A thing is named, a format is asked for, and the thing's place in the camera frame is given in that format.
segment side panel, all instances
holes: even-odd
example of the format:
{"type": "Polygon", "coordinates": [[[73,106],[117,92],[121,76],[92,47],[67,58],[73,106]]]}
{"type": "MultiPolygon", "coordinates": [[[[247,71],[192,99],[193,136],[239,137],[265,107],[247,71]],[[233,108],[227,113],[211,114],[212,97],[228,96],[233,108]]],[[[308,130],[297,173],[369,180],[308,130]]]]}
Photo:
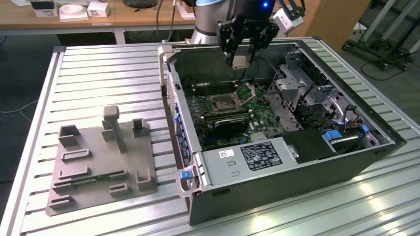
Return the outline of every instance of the side panel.
{"type": "Polygon", "coordinates": [[[396,148],[396,145],[381,150],[377,148],[364,154],[339,158],[192,196],[189,225],[200,224],[351,180],[396,148]]]}

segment wheel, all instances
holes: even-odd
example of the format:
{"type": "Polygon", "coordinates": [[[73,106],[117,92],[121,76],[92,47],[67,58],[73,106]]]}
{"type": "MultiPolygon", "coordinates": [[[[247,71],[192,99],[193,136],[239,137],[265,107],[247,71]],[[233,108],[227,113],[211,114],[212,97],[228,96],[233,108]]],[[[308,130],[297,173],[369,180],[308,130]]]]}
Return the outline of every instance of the wheel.
{"type": "Polygon", "coordinates": [[[388,70],[389,69],[389,64],[388,63],[384,63],[383,65],[381,65],[381,70],[388,70]]]}
{"type": "Polygon", "coordinates": [[[351,47],[349,44],[345,43],[345,44],[343,45],[343,50],[344,50],[344,51],[348,51],[349,47],[351,47]]]}

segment floor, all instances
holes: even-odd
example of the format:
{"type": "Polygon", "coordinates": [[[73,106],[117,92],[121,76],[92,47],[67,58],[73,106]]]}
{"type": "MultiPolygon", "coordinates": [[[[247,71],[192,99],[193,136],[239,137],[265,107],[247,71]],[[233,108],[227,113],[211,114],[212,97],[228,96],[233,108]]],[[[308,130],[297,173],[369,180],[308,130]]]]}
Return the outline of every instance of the floor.
{"type": "MultiPolygon", "coordinates": [[[[368,9],[361,17],[361,22],[369,25],[377,16],[380,8],[368,9]]],[[[381,32],[387,23],[395,14],[388,13],[377,31],[381,32]]],[[[401,35],[409,26],[409,22],[403,22],[393,35],[401,35]]],[[[125,35],[128,43],[155,42],[151,32],[128,33],[125,35]]],[[[101,35],[104,44],[108,43],[109,35],[101,35]]],[[[420,38],[420,27],[412,34],[405,47],[411,48],[420,38]]],[[[9,36],[7,42],[0,45],[0,111],[19,109],[23,105],[35,101],[40,95],[44,76],[48,69],[52,48],[60,45],[56,35],[32,35],[32,36],[9,36]]],[[[349,64],[360,70],[360,66],[376,60],[376,58],[359,49],[352,48],[340,55],[349,64]]],[[[420,122],[420,54],[413,55],[416,65],[412,65],[404,73],[395,76],[387,81],[371,80],[372,84],[411,116],[420,122]]],[[[365,72],[376,77],[385,78],[400,72],[397,69],[381,71],[373,65],[367,66],[365,72]]],[[[36,104],[23,110],[24,114],[32,119],[36,104]]],[[[25,144],[31,124],[17,113],[0,114],[0,219],[7,203],[8,193],[12,186],[12,180],[19,165],[20,155],[25,144]]]]}

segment barcode sticker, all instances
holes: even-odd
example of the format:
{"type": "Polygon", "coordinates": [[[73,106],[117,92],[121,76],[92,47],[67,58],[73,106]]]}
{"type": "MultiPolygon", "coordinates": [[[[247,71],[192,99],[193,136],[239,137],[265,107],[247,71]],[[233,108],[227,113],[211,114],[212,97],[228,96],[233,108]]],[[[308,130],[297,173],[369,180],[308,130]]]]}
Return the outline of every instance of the barcode sticker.
{"type": "Polygon", "coordinates": [[[220,158],[224,158],[224,157],[235,156],[235,153],[233,153],[233,150],[229,149],[229,150],[225,150],[225,151],[220,151],[219,155],[220,155],[220,158]]]}
{"type": "Polygon", "coordinates": [[[111,26],[111,23],[92,23],[92,26],[111,26]]]}

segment wooden desk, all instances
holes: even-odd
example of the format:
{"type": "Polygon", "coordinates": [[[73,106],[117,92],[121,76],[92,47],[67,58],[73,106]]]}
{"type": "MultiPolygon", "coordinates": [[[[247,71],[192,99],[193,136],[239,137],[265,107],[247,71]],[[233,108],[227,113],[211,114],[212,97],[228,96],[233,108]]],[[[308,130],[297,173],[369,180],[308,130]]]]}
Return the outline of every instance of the wooden desk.
{"type": "MultiPolygon", "coordinates": [[[[60,22],[59,17],[39,18],[31,6],[17,7],[11,0],[0,0],[0,35],[61,34],[113,32],[117,44],[125,44],[125,31],[156,29],[156,10],[128,7],[123,0],[107,0],[109,16],[89,17],[87,21],[60,22]]],[[[172,0],[164,0],[160,12],[160,30],[168,30],[172,17],[172,0]]],[[[176,10],[173,29],[193,29],[195,21],[185,21],[176,10]]]]}
{"type": "Polygon", "coordinates": [[[371,0],[307,0],[304,23],[291,37],[319,36],[339,52],[371,0]]]}
{"type": "MultiPolygon", "coordinates": [[[[108,0],[108,18],[91,17],[88,21],[61,23],[59,17],[37,18],[31,6],[17,7],[11,0],[0,0],[0,35],[59,34],[83,32],[113,32],[117,44],[125,44],[125,31],[156,29],[156,8],[128,7],[123,0],[108,0]]],[[[307,0],[304,24],[289,36],[320,36],[327,44],[339,51],[353,26],[368,6],[369,0],[307,0]]],[[[159,24],[168,30],[172,17],[172,0],[164,0],[159,24]]],[[[195,28],[195,21],[185,21],[176,9],[173,29],[195,28]]]]}
{"type": "Polygon", "coordinates": [[[0,29],[85,28],[115,25],[115,0],[107,1],[111,7],[108,17],[89,17],[88,21],[60,22],[59,17],[36,17],[31,6],[17,7],[11,0],[0,0],[0,29]]]}

